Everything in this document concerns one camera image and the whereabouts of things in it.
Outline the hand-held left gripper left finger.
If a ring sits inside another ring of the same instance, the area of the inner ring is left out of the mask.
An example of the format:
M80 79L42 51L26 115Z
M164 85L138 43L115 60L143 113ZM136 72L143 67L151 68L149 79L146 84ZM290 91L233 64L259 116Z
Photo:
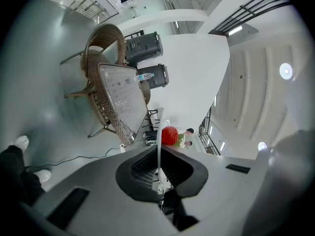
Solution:
M42 195L23 212L43 236L172 236L178 230L146 186L157 147L92 161Z

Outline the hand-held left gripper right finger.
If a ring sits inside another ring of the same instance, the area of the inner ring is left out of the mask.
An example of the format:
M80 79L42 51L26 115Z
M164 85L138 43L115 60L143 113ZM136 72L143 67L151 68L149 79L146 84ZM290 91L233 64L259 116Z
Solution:
M261 153L255 160L194 152L174 146L163 149L207 168L199 193L183 198L182 208L195 224L183 231L166 225L163 236L243 236L250 209L261 188Z

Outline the red round fruit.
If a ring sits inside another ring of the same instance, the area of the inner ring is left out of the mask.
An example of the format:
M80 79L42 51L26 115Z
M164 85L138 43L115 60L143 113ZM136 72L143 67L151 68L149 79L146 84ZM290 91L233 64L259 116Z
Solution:
M179 134L175 127L167 126L162 129L161 143L163 145L180 146L180 143L184 139L184 134Z

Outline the white thin plastic strip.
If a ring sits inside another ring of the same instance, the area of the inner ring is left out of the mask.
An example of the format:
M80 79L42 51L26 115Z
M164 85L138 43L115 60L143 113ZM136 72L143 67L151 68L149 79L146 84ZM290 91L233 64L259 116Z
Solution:
M162 129L164 128L164 108L159 108L159 126L157 131L157 173L158 173L158 193L164 194L165 193L165 182L166 176L162 172L161 169L161 139L162 139Z

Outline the wicker glass-top table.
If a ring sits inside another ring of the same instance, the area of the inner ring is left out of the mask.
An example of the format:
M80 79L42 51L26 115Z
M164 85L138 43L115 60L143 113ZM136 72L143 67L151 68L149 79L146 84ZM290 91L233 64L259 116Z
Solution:
M148 111L141 85L134 80L136 75L135 68L105 62L88 71L105 114L125 145L135 142Z

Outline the black stair railing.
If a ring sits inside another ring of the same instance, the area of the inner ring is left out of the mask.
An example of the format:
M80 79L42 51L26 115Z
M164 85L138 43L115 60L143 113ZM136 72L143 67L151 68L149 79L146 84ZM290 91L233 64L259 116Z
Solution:
M211 108L207 112L205 118L198 129L198 136L207 154L220 156L220 150L216 147L212 140L213 126L211 125Z

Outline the person's white shoe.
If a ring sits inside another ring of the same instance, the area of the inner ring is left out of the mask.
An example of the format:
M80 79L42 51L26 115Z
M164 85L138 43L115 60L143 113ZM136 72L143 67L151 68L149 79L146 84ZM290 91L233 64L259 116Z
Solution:
M47 169L34 172L34 174L38 177L40 183L47 182L51 177L51 172Z
M22 135L16 139L14 145L18 147L23 153L27 150L29 146L29 138L26 135Z

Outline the person's black trouser legs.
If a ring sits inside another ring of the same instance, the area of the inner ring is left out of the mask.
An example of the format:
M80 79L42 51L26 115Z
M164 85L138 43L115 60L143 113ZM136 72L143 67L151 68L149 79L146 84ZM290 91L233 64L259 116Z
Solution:
M0 153L0 198L32 206L44 194L39 177L28 172L23 152L10 145Z

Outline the brown wicker chair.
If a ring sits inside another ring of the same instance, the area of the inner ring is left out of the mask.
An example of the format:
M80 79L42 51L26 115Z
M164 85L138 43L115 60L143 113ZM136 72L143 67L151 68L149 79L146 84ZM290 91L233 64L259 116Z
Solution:
M87 85L82 91L66 94L65 98L71 96L78 97L88 94L89 91L91 91L91 89L94 87L94 84L91 81L90 74L99 63L109 62L102 52L113 43L117 43L118 45L118 57L116 58L115 64L123 65L126 56L125 38L120 29L113 24L103 24L95 28L91 33L84 50L69 56L61 62L65 63L73 57L80 56L81 70L88 79Z
M151 91L150 91L149 83L147 81L141 81L140 84L141 84L141 88L142 88L146 105L148 105L151 99Z

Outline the clear water bottle blue label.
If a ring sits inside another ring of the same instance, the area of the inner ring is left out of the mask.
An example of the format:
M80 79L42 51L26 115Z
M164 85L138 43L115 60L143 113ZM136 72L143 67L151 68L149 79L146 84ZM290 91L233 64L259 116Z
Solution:
M154 73L143 73L140 75L136 75L134 77L134 81L135 82L141 82L141 81L145 81L145 80L149 80L150 78L154 77Z

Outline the dark grey plastic bin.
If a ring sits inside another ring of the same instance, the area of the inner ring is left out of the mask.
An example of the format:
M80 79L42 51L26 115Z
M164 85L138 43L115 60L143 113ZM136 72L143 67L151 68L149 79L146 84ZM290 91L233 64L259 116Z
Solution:
M154 74L152 78L147 80L150 89L164 88L169 84L168 71L164 64L159 63L158 65L138 69L138 74L144 73Z
M162 42L156 31L126 41L125 58L128 66L136 67L141 61L162 55Z

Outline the black balcony railing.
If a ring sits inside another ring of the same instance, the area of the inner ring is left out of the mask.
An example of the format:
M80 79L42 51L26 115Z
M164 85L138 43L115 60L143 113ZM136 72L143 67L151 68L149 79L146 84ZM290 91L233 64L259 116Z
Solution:
M250 0L219 23L209 33L230 37L241 31L249 21L273 10L292 5L290 0Z

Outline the silver metal railing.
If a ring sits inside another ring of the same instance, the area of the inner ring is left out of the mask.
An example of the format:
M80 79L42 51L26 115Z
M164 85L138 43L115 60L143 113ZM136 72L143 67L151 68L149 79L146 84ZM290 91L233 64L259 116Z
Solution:
M69 7L98 24L119 14L111 0L74 0Z

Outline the white chair black frame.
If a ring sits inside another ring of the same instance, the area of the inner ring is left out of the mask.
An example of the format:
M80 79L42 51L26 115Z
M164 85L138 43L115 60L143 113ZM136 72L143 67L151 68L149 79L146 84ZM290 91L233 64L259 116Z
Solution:
M156 108L153 110L148 110L145 117L145 120L148 121L148 124L144 125L143 127L150 127L151 131L158 130L163 110L164 108Z

